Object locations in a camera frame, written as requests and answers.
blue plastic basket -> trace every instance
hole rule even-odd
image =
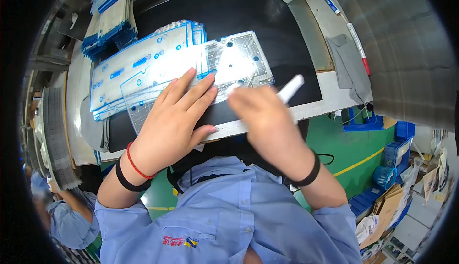
[[[378,166],[373,172],[373,180],[384,190],[388,190],[397,178],[397,169]]]
[[[415,135],[415,124],[398,121],[395,125],[395,136],[400,139],[409,139]]]

person's right hand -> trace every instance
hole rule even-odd
[[[313,168],[314,154],[276,92],[268,87],[237,88],[228,104],[248,126],[247,139],[270,164],[293,181],[305,179]]]

stack of sheets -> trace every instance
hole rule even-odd
[[[226,100],[233,85],[274,83],[255,32],[242,32],[220,41],[207,41],[204,24],[176,21],[103,61],[92,73],[90,109],[103,120],[128,109],[136,133],[157,96],[174,78],[190,67],[196,85],[215,75],[218,94],[213,104]]]
[[[122,50],[137,40],[133,3],[118,0],[102,14],[93,13],[81,45],[85,56],[94,61],[109,43],[115,43]]]

hand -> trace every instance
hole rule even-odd
[[[55,181],[50,181],[49,186],[51,187],[51,192],[54,192],[56,194],[59,194],[59,188],[57,187],[57,184]]]
[[[209,89],[215,80],[213,74],[183,95],[195,74],[195,69],[189,69],[161,92],[140,134],[130,146],[131,159],[143,174],[153,175],[174,164],[208,134],[217,130],[213,125],[203,125],[193,130],[217,95],[216,87]]]
[[[229,95],[228,104],[248,126],[247,139],[261,157],[293,181],[309,175],[313,152],[273,89],[237,88]]]

white paper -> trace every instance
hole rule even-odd
[[[355,229],[355,236],[361,244],[368,236],[373,234],[378,226],[379,215],[367,216],[360,221]]]

